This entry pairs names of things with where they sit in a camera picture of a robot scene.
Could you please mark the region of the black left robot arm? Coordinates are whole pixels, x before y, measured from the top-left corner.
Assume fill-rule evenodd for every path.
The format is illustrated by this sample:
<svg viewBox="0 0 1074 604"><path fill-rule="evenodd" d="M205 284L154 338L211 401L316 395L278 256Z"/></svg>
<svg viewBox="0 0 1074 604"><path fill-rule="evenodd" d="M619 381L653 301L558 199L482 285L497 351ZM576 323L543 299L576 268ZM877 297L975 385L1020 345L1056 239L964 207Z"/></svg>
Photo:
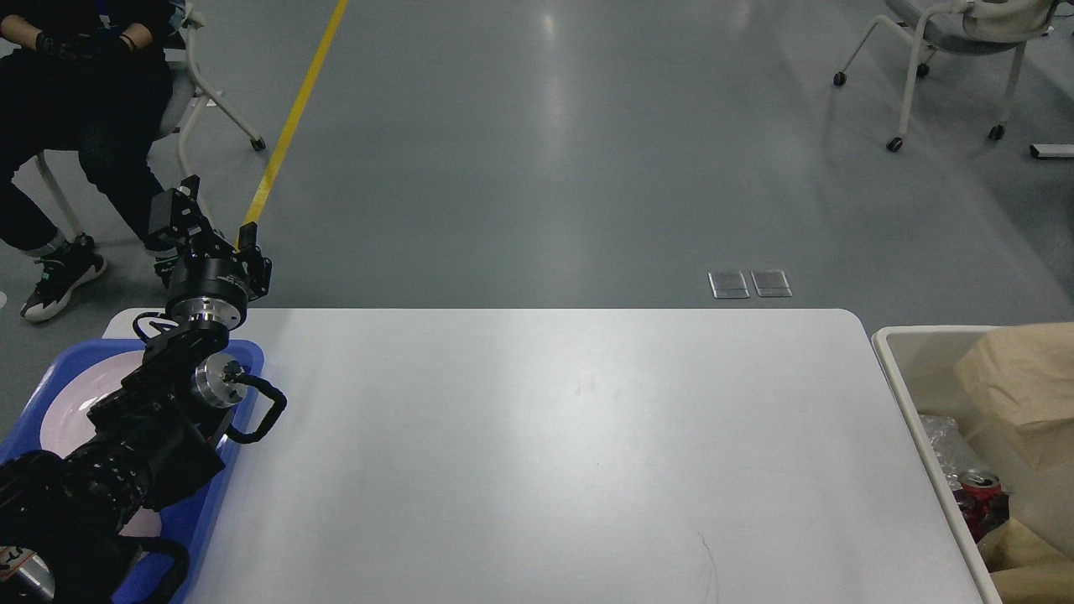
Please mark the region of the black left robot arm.
<svg viewBox="0 0 1074 604"><path fill-rule="evenodd" d="M149 234L178 251L162 320L142 363L96 402L95 435L66 456L23 452L3 463L4 603L110 603L144 553L172 559L147 603L168 603L192 566L176 540L124 535L143 508L195 497L226 463L219 440L258 442L287 398L224 353L249 303L268 294L272 263L256 222L232 245L198 204L200 179L151 202Z"/></svg>

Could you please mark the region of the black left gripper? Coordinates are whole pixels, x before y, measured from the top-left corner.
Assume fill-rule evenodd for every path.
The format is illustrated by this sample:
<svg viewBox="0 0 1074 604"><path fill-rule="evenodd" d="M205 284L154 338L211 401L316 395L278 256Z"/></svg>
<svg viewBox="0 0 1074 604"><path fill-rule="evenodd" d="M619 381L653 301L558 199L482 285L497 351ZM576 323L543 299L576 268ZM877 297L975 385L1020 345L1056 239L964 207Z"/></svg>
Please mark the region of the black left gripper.
<svg viewBox="0 0 1074 604"><path fill-rule="evenodd" d="M271 287L272 260L257 244L258 222L241 226L233 259L220 258L220 238L198 200L201 179L192 174L153 198L149 240L162 256L184 256L174 268L164 312L182 323L208 320L235 330L246 320L248 301Z"/></svg>

